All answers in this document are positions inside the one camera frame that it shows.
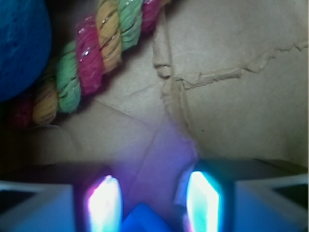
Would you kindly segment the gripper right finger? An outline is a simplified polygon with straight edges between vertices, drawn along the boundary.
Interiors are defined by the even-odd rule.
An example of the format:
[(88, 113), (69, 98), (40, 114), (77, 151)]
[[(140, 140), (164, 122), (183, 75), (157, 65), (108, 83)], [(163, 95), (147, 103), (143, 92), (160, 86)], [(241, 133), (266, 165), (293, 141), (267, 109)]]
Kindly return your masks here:
[(309, 174), (280, 159), (202, 159), (184, 170), (176, 204), (187, 232), (306, 232)]

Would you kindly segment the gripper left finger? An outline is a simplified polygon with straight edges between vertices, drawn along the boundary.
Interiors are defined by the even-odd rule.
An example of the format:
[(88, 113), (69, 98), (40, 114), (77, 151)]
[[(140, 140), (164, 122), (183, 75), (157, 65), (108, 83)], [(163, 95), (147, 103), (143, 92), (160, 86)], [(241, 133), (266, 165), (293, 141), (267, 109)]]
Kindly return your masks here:
[(0, 176), (3, 232), (118, 232), (120, 184), (105, 164), (34, 165)]

